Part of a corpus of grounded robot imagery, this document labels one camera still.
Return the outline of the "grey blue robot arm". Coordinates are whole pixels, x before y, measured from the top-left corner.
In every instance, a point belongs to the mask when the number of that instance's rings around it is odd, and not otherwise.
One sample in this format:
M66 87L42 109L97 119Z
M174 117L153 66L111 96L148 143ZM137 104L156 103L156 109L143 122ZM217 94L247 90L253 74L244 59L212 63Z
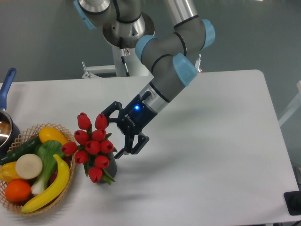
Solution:
M115 123L125 136L116 158L138 154L149 141L143 128L199 73L199 63L191 63L187 55L214 42L214 27L199 18L191 0L165 1L174 32L162 40L154 36L153 22L142 12L139 0L76 0L73 4L88 28L102 26L111 45L133 48L153 76L127 106L113 102L103 111L107 122Z

